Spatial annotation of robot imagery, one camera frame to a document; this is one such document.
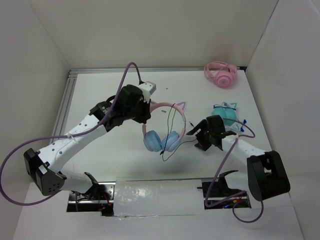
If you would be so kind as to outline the pink blue cat-ear headphones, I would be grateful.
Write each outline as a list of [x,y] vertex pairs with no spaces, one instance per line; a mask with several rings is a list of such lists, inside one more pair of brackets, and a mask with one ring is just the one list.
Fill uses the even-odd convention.
[[[147,130],[147,125],[142,125],[143,143],[148,151],[163,154],[164,152],[173,152],[186,132],[187,119],[185,111],[187,102],[181,101],[178,103],[170,102],[150,102],[150,113],[159,108],[167,108],[169,113],[167,115],[166,135],[162,132],[158,134],[155,130]],[[181,130],[175,131],[172,126],[177,115],[181,117]]]

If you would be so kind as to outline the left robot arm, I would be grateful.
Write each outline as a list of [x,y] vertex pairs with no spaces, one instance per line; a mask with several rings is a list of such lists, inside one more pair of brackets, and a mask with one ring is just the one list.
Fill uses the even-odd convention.
[[27,173],[43,196],[51,196],[58,191],[73,191],[92,200],[105,194],[105,187],[88,172],[63,171],[64,165],[79,151],[95,139],[126,120],[145,124],[151,117],[151,95],[156,85],[145,82],[138,86],[128,84],[118,95],[99,102],[88,115],[65,138],[58,139],[38,151],[32,148],[24,154]]

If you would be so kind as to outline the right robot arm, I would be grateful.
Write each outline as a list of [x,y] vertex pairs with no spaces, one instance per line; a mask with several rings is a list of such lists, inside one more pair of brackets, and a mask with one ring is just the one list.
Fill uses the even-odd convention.
[[209,194],[221,169],[230,155],[233,155],[246,166],[244,191],[249,191],[256,201],[264,201],[291,190],[289,178],[280,154],[275,151],[259,149],[241,137],[254,138],[255,134],[236,134],[225,129],[224,121],[219,115],[208,116],[198,123],[187,135],[195,135],[195,146],[206,151],[215,146],[226,152],[212,182],[207,190]]

